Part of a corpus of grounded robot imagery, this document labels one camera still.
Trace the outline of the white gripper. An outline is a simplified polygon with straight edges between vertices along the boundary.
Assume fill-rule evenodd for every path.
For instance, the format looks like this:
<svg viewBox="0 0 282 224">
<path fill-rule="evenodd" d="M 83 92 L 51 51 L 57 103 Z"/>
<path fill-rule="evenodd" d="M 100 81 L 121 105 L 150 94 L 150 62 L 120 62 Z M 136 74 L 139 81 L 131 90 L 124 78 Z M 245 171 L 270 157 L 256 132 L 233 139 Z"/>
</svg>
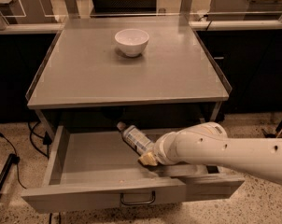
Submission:
<svg viewBox="0 0 282 224">
<path fill-rule="evenodd" d="M 174 158 L 176 137 L 176 132 L 164 134 L 156 141 L 153 148 L 154 153 L 152 151 L 146 152 L 138 160 L 144 166 L 157 166 L 158 162 L 163 165 L 177 164 L 178 160 Z"/>
</svg>

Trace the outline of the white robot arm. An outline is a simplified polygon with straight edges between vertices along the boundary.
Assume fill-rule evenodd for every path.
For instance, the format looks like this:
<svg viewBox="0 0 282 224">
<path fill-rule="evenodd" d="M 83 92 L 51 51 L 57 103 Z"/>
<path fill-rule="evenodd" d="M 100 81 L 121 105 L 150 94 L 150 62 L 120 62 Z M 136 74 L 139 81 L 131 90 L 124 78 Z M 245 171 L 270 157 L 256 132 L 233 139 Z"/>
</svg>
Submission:
<svg viewBox="0 0 282 224">
<path fill-rule="evenodd" d="M 282 138 L 230 138 L 215 122 L 166 133 L 139 160 L 221 166 L 282 185 Z"/>
</svg>

